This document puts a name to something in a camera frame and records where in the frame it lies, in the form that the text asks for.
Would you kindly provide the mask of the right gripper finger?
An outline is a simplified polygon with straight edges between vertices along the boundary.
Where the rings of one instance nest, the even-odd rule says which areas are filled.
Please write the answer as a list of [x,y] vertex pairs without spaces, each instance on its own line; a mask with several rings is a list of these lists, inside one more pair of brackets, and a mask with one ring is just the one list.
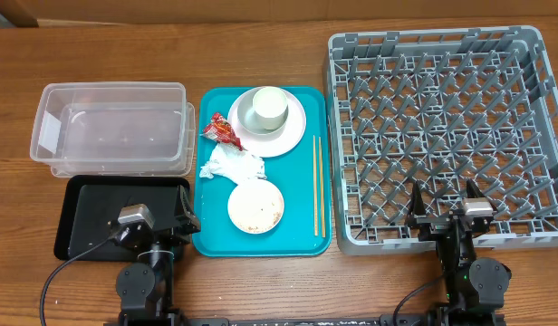
[[421,186],[418,181],[415,181],[412,187],[412,193],[409,204],[409,214],[411,216],[426,216],[427,209],[424,205],[421,195]]
[[472,179],[466,181],[467,198],[485,198],[486,196],[479,189],[476,182]]

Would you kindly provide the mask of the small white dish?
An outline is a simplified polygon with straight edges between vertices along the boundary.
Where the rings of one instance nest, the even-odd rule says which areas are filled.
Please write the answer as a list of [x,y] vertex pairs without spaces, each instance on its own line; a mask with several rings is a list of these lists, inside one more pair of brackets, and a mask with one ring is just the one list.
[[241,231],[260,235],[271,231],[284,214],[284,198],[280,190],[264,179],[250,179],[231,192],[227,212],[231,222]]

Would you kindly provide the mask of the white napkin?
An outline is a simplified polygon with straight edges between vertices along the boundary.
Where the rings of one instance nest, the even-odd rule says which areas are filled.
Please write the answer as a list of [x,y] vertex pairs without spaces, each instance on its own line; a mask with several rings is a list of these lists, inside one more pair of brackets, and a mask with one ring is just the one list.
[[239,185],[250,179],[266,179],[265,163],[247,150],[219,143],[212,150],[209,160],[200,168],[199,176],[226,177]]

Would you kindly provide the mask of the red snack wrapper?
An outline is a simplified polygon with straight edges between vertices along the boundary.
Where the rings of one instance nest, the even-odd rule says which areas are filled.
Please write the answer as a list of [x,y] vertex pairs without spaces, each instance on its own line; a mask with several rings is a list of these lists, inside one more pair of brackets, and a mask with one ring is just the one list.
[[238,150],[244,149],[231,124],[219,112],[214,113],[210,122],[203,128],[202,136]]

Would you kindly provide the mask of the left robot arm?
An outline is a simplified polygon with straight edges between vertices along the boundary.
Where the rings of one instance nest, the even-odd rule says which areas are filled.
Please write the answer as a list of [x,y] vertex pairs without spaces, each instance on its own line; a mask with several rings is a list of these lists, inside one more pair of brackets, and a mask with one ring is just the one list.
[[136,254],[136,261],[124,267],[116,279],[119,325],[189,324],[173,305],[174,263],[201,229],[186,187],[177,187],[168,217],[170,226],[156,230],[148,206],[137,204],[122,208],[111,224],[109,240]]

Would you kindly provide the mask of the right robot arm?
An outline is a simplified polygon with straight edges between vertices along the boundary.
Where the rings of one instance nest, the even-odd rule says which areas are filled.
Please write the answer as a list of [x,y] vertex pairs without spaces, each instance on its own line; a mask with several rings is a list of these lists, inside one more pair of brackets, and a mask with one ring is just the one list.
[[490,230],[495,205],[476,183],[466,182],[467,196],[457,209],[444,217],[430,217],[419,182],[415,182],[405,225],[418,229],[420,241],[431,241],[441,263],[442,274],[409,293],[392,315],[399,322],[399,310],[414,295],[443,281],[447,300],[437,302],[420,318],[421,325],[504,325],[505,317],[495,312],[505,304],[511,270],[493,258],[476,255],[474,239]]

